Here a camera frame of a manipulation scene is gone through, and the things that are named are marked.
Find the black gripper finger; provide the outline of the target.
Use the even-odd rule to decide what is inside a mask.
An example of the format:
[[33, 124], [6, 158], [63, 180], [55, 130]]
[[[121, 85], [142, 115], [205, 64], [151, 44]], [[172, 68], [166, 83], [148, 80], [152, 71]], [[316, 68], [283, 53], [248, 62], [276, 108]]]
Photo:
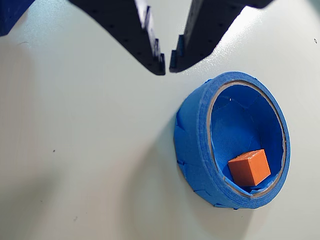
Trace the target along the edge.
[[138, 62], [157, 76], [166, 74], [165, 55], [155, 36], [151, 6], [144, 0], [72, 0], [107, 30]]
[[171, 52], [169, 71], [185, 71], [208, 57], [245, 7], [262, 9], [270, 3], [270, 0], [193, 0], [184, 33]]

